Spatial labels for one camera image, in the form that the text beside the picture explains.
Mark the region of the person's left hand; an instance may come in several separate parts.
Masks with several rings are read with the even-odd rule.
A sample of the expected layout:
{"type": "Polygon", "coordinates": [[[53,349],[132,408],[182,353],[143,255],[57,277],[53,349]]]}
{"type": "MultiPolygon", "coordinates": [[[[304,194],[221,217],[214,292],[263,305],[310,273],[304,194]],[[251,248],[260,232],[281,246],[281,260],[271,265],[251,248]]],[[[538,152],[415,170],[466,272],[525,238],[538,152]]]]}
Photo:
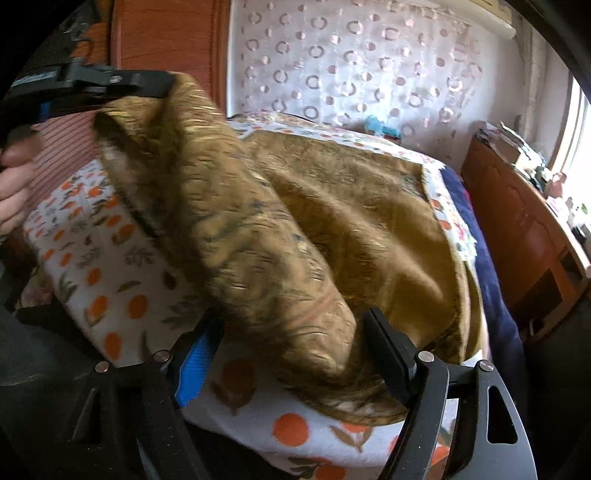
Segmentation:
{"type": "Polygon", "coordinates": [[[6,237],[27,216],[30,185],[35,177],[35,159],[43,149],[42,136],[31,127],[19,127],[1,150],[0,221],[6,237]]]}

